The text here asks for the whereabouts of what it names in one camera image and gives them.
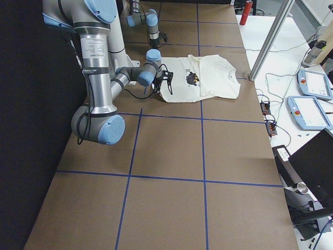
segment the cable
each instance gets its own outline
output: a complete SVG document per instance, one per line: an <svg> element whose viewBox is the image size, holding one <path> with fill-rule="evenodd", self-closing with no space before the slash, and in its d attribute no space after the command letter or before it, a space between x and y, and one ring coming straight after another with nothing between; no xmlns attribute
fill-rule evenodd
<svg viewBox="0 0 333 250"><path fill-rule="evenodd" d="M288 134L288 136L289 136L289 143L288 143L288 145L286 146L286 147L288 147L289 145L290 145L290 143L291 143L291 136L290 136L290 134L288 133L288 131L287 130L285 130L284 128L281 128L280 126L278 126L278 125L276 125L278 128L280 128L280 129L282 129L283 131L285 131L287 134Z"/></svg>
<svg viewBox="0 0 333 250"><path fill-rule="evenodd" d="M291 47L291 48L289 48L289 49L283 49L283 50L281 50L281 51L270 51L270 52L273 52L273 53L278 53L278 52L285 52L285 51L289 51L289 50L291 50L291 49L294 49L294 48L298 48L298 47L300 47L300 46L302 46L303 44L306 44L306 43L308 43L309 41L311 41L311 40L315 40L316 38L318 38L320 35L317 35L317 36L315 36L315 37L313 37L313 38L309 38L308 40L306 40L304 43L301 43L300 45L298 45L298 46L295 46L295 47ZM249 49L249 48L247 48L247 49L245 49L246 51L261 51L261 49Z"/></svg>
<svg viewBox="0 0 333 250"><path fill-rule="evenodd" d="M307 205L309 205L309 203L306 203L305 205L300 206L300 207L305 207L305 206L307 206Z"/></svg>
<svg viewBox="0 0 333 250"><path fill-rule="evenodd" d="M137 98L137 99L140 99L140 100L148 99L148 98L150 98L151 95L154 93L154 90L153 90L149 95L147 95L147 96L145 96L145 97L137 97L137 96L135 96L131 91L129 91L128 89L124 89L124 90L126 90L127 92L129 92L133 97L135 97L135 98Z"/></svg>
<svg viewBox="0 0 333 250"><path fill-rule="evenodd" d="M257 95L257 96L262 96L262 97L261 97L261 102L262 102L262 98L263 98L263 97L266 97L266 98L268 99L268 102L270 102L270 99L269 99L266 95L264 95L264 94L262 94L262 95Z"/></svg>
<svg viewBox="0 0 333 250"><path fill-rule="evenodd" d="M296 71L295 71L294 76L296 76L296 75L298 74L298 72L300 71L300 69L301 69L301 67L302 67L302 62L303 62L304 58L306 57L307 53L309 52L309 50L310 50L310 48L305 52L305 54L304 54L304 56L303 56L303 58L302 58L300 64L298 65L298 67L297 67L297 69L296 69ZM286 97L286 95L287 95L287 93L288 93L288 91L289 91L289 88L290 88L290 85L291 85L292 79L293 79L293 78L290 79L290 82L289 82L289 84L288 84L287 90L286 90L285 94L283 95L283 100L282 100L282 103L281 103L281 105L280 105L280 107L279 107L279 109L278 109L278 115L277 115L277 120L276 120L276 121L278 121L279 118L280 118L281 107L282 107L282 104L283 104L284 101L285 101L285 97Z"/></svg>
<svg viewBox="0 0 333 250"><path fill-rule="evenodd" d="M320 100L320 101L323 101L323 102L325 102L325 103L328 103L328 104L330 104L330 105L333 105L333 103L330 103L329 101L325 101L325 100Z"/></svg>
<svg viewBox="0 0 333 250"><path fill-rule="evenodd" d="M318 237L318 239L317 239L317 241L316 241L316 244L314 245L314 247L313 247L312 250L315 250L315 249L316 249L317 244L318 244L319 240L321 239L321 237L322 237L322 235L323 235L323 232L325 231L326 227L327 227L332 221L333 221L333 218L330 219L330 220L324 225L324 227L323 227L323 229L322 229L321 233L319 234L319 237Z"/></svg>
<svg viewBox="0 0 333 250"><path fill-rule="evenodd" d="M276 76L276 77L295 76L295 74L284 74L284 75L282 75L282 76L279 76L279 75L277 75L277 74L267 73L267 74L265 75L265 84L266 84L266 86L267 86L267 91L268 91L271 95L274 95L274 96L280 98L280 99L282 100L282 102L283 102L283 98L282 98L281 96L276 95L276 94L274 94L274 93L272 93L272 92L270 91L270 87L269 87L269 85L268 85L268 78L267 78L267 75L269 75L269 74L271 74L271 75L273 75L273 76Z"/></svg>
<svg viewBox="0 0 333 250"><path fill-rule="evenodd" d="M84 69L85 66L84 66L83 57L82 57L81 54L78 53L78 49L77 49L78 46L75 44L75 37L74 37L74 35L72 33L70 34L70 36L71 36L70 45L73 48L76 57L79 59L80 68ZM83 132L82 137L78 137L77 143L79 145L82 144L83 138L85 137L87 131L88 131L88 137L90 135L91 122L92 122L91 121L91 114L92 114L93 110L95 109L94 90L93 90L92 83L90 81L90 77L87 76L87 75L85 75L84 78L85 78L85 84L86 84L87 90L88 90L88 93L87 93L88 94L88 114L87 114L88 115L88 119L87 119L87 123L86 123L85 128L84 128L84 132Z"/></svg>
<svg viewBox="0 0 333 250"><path fill-rule="evenodd" d="M261 89L255 89L255 90L260 90L262 94L264 94L264 92Z"/></svg>
<svg viewBox="0 0 333 250"><path fill-rule="evenodd" d="M256 16L265 16L265 12L261 9L256 9L256 11L260 11L262 14L256 13Z"/></svg>
<svg viewBox="0 0 333 250"><path fill-rule="evenodd" d="M317 32L321 29L321 27L323 26L326 18L328 17L328 14L331 12L331 9L329 10L329 12L326 14L326 16L324 17L324 20L322 21L321 25L317 28L316 32L313 34L314 36L317 35Z"/></svg>

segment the black clamp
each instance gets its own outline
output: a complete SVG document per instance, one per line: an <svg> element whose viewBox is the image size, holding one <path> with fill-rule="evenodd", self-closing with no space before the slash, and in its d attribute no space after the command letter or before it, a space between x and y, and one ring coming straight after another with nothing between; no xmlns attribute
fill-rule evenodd
<svg viewBox="0 0 333 250"><path fill-rule="evenodd" d="M166 83L168 84L168 90L172 95L173 94L171 87L172 78L173 78L173 72L162 70L162 75L154 80L154 92L156 94L161 94L162 81L166 80Z"/></svg>

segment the wall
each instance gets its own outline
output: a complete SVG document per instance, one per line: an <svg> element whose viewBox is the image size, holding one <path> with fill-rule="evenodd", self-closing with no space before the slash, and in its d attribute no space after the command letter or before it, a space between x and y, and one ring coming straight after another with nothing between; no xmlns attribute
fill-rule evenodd
<svg viewBox="0 0 333 250"><path fill-rule="evenodd" d="M333 0L302 0L302 2L319 23L323 22L325 16L329 12L328 5L333 4ZM333 13L330 13L324 22L324 26L328 26L332 20Z"/></svg>
<svg viewBox="0 0 333 250"><path fill-rule="evenodd" d="M1 1L0 249L23 249L83 103L70 46L42 1Z"/></svg>

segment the grid line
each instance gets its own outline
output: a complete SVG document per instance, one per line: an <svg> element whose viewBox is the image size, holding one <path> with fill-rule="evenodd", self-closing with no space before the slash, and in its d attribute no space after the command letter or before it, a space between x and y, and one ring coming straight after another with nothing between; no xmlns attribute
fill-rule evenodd
<svg viewBox="0 0 333 250"><path fill-rule="evenodd" d="M122 17L119 18L120 20L127 20L127 18ZM163 22L192 22L192 23L219 23L219 24L238 24L236 22L207 22L207 21L180 21L180 20L164 20L164 19L160 19L159 21L163 21Z"/></svg>
<svg viewBox="0 0 333 250"><path fill-rule="evenodd" d="M137 123L135 141L134 141L132 158L131 158L131 165L130 165L130 170L129 170L129 174L128 174L128 177L127 177L127 184L126 184L126 190L125 190L125 195L124 195L124 200L123 200L123 206L122 206L122 209L121 209L121 216L120 216L120 221L119 221L119 226L118 226L118 233L117 233L116 245L114 247L115 250L118 249L118 245L119 245L119 239L120 239L121 227L122 227L123 218L124 218L124 212L125 212L127 194L128 194L129 186L130 186L131 173L132 173L133 161L134 161L135 150L136 150L136 143L137 143L137 138L138 138L138 135L139 135L139 129L140 129L140 123L141 123L141 115L142 115L142 109L140 110L140 116L139 116L139 120L138 120L138 123Z"/></svg>
<svg viewBox="0 0 333 250"><path fill-rule="evenodd" d="M131 177L131 178L142 178L142 179L155 179L155 180L169 180L169 181L187 181L187 182L204 182L200 179L188 179L188 178L174 178L174 177L159 177L159 176L141 176L141 175L129 175L129 174L118 174L118 173L104 173L104 172L89 172L89 171L76 171L76 170L57 170L59 173L74 173L74 174L90 174L98 176L115 176L115 177ZM206 183L217 183L217 184L230 184L230 185L242 185L242 186L264 186L271 188L283 188L282 185L277 184L263 184L263 183L249 183L249 182L235 182L235 181L217 181L217 180L206 180Z"/></svg>
<svg viewBox="0 0 333 250"><path fill-rule="evenodd" d="M197 4L197 31L198 31L198 55L200 56L200 32L199 32L199 8L198 8L198 4ZM205 234L206 234L206 250L209 250L207 187L206 187L206 161L205 161L205 153L204 153L204 130L203 130L202 101L200 101L200 121L201 121L201 150L202 150L202 174L203 174L204 228L205 228Z"/></svg>
<svg viewBox="0 0 333 250"><path fill-rule="evenodd" d="M140 116L140 114L124 113L120 112L119 115L129 115L129 116ZM239 123L256 123L265 124L264 121L242 121L242 120L228 120L228 119L214 119L214 118L199 118L199 117L182 117L182 116L162 116L162 115L145 115L141 114L142 117L157 117L157 118L171 118L171 119L190 119L190 120L204 120L204 121L224 121L224 122L239 122Z"/></svg>

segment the black cable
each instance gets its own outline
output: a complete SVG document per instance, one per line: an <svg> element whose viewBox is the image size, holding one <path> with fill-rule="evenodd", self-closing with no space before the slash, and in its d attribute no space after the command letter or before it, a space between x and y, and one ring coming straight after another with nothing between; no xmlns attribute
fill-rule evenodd
<svg viewBox="0 0 333 250"><path fill-rule="evenodd" d="M158 46L157 48L161 48L161 47L163 47L163 46L165 46L167 43L165 42L165 43L163 43L161 46Z"/></svg>
<svg viewBox="0 0 333 250"><path fill-rule="evenodd" d="M167 70L167 72L169 72L169 70L168 70L168 68L167 68L167 66L165 64L161 64L158 68L161 69L162 66L165 66L165 69Z"/></svg>
<svg viewBox="0 0 333 250"><path fill-rule="evenodd" d="M124 90L126 90L127 92L129 92L133 97L135 97L135 98L137 98L137 99L140 99L140 100L148 99L148 98L150 98L151 95L154 93L154 90L153 90L149 95L147 95L147 96L145 96L145 97L137 97L137 96L135 96L131 91L129 91L128 89L124 89Z"/></svg>
<svg viewBox="0 0 333 250"><path fill-rule="evenodd" d="M300 207L305 207L305 206L307 206L307 205L309 205L309 203L306 203L305 205L300 206Z"/></svg>
<svg viewBox="0 0 333 250"><path fill-rule="evenodd" d="M291 47L291 48L289 48L289 49L283 49L283 50L280 50L280 51L269 51L269 52L278 53L278 52L289 51L289 50L292 50L292 49L294 49L294 48L298 48L298 47L302 46L303 44L308 43L308 42L311 41L311 40L315 40L315 39L318 38L319 36L320 36L320 35L317 35L317 36L315 36L315 37L313 37L313 38L310 38L310 39L306 40L304 43L301 43L300 45L295 46L295 47ZM249 49L249 48L247 48L247 49L245 49L245 50L246 50L246 51L260 51L261 49Z"/></svg>
<svg viewBox="0 0 333 250"><path fill-rule="evenodd" d="M288 147L289 145L290 145L290 143L291 143L291 135L288 133L288 131L287 130L285 130L284 128L281 128L280 126L278 126L278 125L276 125L278 128L280 128L280 129L282 129L283 131L285 131L287 134L288 134L288 136L289 136L289 143L288 143L288 145L286 146L286 147Z"/></svg>
<svg viewBox="0 0 333 250"><path fill-rule="evenodd" d="M160 9L158 10L158 17L157 17L158 21L160 20L161 10L162 10L162 0L160 1Z"/></svg>
<svg viewBox="0 0 333 250"><path fill-rule="evenodd" d="M323 235L323 232L325 231L326 227L327 227L332 221L333 221L333 218L330 219L330 220L324 225L324 227L323 227L323 229L322 229L321 233L319 234L319 237L318 237L318 239L317 239L317 241L316 241L316 244L314 245L314 247L313 247L312 250L315 250L315 249L316 249L317 244L318 244L319 240L321 239L321 237L322 237L322 235Z"/></svg>
<svg viewBox="0 0 333 250"><path fill-rule="evenodd" d="M266 97L267 98L267 100L268 100L268 102L270 102L270 99L266 96L266 95L264 95L264 94L260 94L260 95L257 95L257 96L262 96L262 97Z"/></svg>
<svg viewBox="0 0 333 250"><path fill-rule="evenodd" d="M325 100L321 100L321 101L324 101L325 103L328 103L330 105L333 105L333 103L330 103L329 101L325 101Z"/></svg>
<svg viewBox="0 0 333 250"><path fill-rule="evenodd" d="M326 18L328 17L328 15L330 14L331 10L329 10L329 12L326 14L324 20L322 21L321 25L317 28L316 32L313 34L313 36L316 36L317 35L317 32L321 29L321 27L323 26Z"/></svg>
<svg viewBox="0 0 333 250"><path fill-rule="evenodd" d="M255 89L255 90L260 90L262 94L264 94L264 92L261 89Z"/></svg>
<svg viewBox="0 0 333 250"><path fill-rule="evenodd" d="M310 50L310 48L304 53L304 56L303 56L303 58L302 58L300 64L298 65L298 67L297 67L297 69L296 69L296 71L295 71L294 76L296 76L296 75L298 74L298 72L301 70L301 68L302 68L302 62L303 62L304 58L306 57L306 55L308 54L309 50ZM290 85L291 85L292 79L293 79L293 78L290 79L290 82L289 82L289 84L288 84L287 90L285 91L285 94L283 95L283 100L282 100L282 103L281 103L281 105L280 105L280 107L279 107L279 109L278 109L278 115L277 115L277 119L276 119L276 121L278 121L279 118L280 118L281 107L282 107L282 104L283 104L284 101L285 101L285 97L286 97L286 95L287 95L287 93L288 93L288 91L289 91L289 88L290 88Z"/></svg>
<svg viewBox="0 0 333 250"><path fill-rule="evenodd" d="M70 35L71 35L71 41L72 41L72 43L70 45L73 48L73 50L75 52L75 55L77 56L77 58L79 59L79 61L81 63L81 69L84 69L85 65L84 65L83 57L80 53L78 53L78 49L77 49L78 46L75 44L75 41L76 41L75 37L72 33ZM85 128L84 128L84 132L83 132L82 137L81 138L78 137L78 144L79 145L82 144L83 138L85 137L85 135L87 133L87 130L88 130L88 137L89 137L90 130L91 130L91 114L92 114L93 110L95 109L95 97L94 97L94 91L93 91L92 83L90 81L90 77L89 76L84 76L84 78L85 78L85 83L86 83L87 90L88 90L88 114L87 114L88 119L87 119L87 123L86 123ZM93 109L91 109L90 95L92 96Z"/></svg>
<svg viewBox="0 0 333 250"><path fill-rule="evenodd" d="M256 11L260 11L262 14L260 15L259 13L256 13L256 16L265 16L265 12L261 9L256 9Z"/></svg>
<svg viewBox="0 0 333 250"><path fill-rule="evenodd" d="M295 76L296 74L284 74L284 75L280 76L280 75L278 75L278 74L267 73L267 74L265 75L265 83L266 83L266 86L267 86L267 91L268 91L271 95L274 95L274 96L280 98L280 99L282 100L282 102L283 102L283 98L282 98L281 96L276 95L276 94L274 94L274 93L272 93L272 92L270 91L270 87L269 87L269 85L268 85L268 78L267 78L267 75L269 75L269 74L271 74L271 75L273 75L273 76L276 76L276 77Z"/></svg>

